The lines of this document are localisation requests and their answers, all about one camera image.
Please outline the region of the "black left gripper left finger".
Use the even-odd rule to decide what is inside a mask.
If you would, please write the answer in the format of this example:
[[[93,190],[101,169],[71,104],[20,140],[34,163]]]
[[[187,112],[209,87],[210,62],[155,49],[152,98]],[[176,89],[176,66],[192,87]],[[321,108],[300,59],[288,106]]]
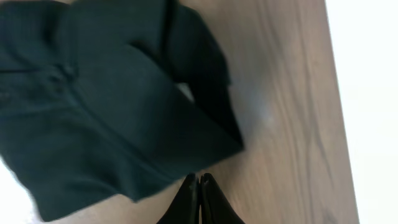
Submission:
[[[199,180],[188,174],[157,224],[199,224]]]

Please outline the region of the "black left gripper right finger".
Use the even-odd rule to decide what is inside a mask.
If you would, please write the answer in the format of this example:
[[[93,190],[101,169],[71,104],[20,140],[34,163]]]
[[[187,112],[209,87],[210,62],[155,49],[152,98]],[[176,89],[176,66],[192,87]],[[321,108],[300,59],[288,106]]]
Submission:
[[[202,224],[244,224],[210,173],[200,178]]]

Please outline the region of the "black t-shirt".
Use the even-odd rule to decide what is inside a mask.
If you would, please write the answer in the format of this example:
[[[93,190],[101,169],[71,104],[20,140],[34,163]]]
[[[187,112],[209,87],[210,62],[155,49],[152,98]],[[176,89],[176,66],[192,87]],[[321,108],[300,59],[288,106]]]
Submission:
[[[243,149],[226,59],[178,1],[1,4],[1,156],[51,222]]]

